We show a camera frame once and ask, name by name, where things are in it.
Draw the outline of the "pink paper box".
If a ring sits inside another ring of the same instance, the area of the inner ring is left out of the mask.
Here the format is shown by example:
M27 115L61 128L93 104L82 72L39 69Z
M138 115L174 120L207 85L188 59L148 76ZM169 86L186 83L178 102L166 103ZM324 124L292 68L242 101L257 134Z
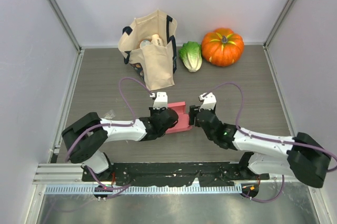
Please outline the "pink paper box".
M168 103L168 108L174 110L178 114L179 118L177 124L166 131L167 134L179 133L192 129L192 126L189 125L189 115L186 112L186 103L184 101Z

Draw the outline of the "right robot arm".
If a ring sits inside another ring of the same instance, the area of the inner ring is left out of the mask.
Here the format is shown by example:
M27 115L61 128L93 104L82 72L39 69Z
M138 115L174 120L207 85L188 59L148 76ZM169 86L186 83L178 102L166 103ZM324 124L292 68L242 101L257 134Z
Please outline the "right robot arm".
M221 122L214 110L192 105L189 124L201 127L208 140L223 149L243 151L238 173L243 179L278 174L295 177L303 184L322 188L331 155L306 133L272 136Z

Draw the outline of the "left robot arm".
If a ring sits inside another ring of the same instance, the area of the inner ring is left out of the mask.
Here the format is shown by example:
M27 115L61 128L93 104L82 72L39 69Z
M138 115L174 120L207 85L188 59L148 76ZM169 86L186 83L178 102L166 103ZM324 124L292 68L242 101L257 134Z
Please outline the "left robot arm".
M84 165L84 171L93 179L107 181L114 168L107 154L100 151L103 144L156 140L174 127L178 120L178 114L170 108L161 108L149 117L135 121L113 121L99 118L96 112L88 113L62 132L67 149L65 160Z

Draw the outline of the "small clear plastic wrapper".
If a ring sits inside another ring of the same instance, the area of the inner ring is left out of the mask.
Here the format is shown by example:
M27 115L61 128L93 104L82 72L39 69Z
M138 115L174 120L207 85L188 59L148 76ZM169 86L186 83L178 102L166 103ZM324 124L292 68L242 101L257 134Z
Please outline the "small clear plastic wrapper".
M115 113L114 113L114 110L112 109L104 114L104 119L107 119L107 120L112 120L114 117L115 117Z

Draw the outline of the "green lettuce toy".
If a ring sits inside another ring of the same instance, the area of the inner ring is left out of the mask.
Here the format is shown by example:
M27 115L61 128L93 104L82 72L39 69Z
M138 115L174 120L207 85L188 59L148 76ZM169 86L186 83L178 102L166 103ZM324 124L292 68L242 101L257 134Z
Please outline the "green lettuce toy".
M179 57L189 72L198 71L202 65L201 45L192 41L184 43L179 49Z

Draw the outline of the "beige canvas tote bag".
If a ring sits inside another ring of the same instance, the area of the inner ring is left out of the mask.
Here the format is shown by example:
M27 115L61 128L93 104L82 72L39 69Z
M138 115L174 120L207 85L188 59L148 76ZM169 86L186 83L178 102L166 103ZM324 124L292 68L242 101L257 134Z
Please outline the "beige canvas tote bag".
M136 18L122 30L118 49L124 64L131 65L144 80L149 90L174 85L177 49L175 33L177 21L167 13L156 10L147 16ZM140 49L142 40L150 40L159 34L165 46L148 45Z

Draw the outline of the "white round container in bag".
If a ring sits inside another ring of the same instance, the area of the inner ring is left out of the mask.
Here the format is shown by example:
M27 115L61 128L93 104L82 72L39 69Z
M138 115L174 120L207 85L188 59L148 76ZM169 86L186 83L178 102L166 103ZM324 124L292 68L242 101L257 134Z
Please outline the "white round container in bag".
M148 46L148 45L152 45L152 42L150 40L147 40L147 39L142 40L140 42L140 49L143 49L145 46Z

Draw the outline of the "beige bottle in bag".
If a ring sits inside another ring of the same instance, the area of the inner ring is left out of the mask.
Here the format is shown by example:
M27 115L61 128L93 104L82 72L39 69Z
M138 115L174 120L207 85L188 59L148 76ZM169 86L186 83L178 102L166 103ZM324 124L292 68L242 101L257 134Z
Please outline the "beige bottle in bag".
M156 46L162 46L162 47L165 46L159 34L154 34L151 36L151 43Z

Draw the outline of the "orange pumpkin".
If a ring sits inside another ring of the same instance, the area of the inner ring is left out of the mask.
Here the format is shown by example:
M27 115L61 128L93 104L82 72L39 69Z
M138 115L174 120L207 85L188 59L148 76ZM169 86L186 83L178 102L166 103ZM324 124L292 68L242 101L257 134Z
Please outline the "orange pumpkin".
M218 28L207 33L201 43L203 58L220 67L236 63L244 52L243 38L230 28Z

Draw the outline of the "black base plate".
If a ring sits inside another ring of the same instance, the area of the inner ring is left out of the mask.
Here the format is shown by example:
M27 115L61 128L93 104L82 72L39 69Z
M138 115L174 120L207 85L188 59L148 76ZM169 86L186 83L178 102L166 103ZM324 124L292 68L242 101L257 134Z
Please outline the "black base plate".
M268 180L269 174L243 175L235 162L119 162L96 177L117 186L183 187L198 179L201 187L232 186L239 180Z

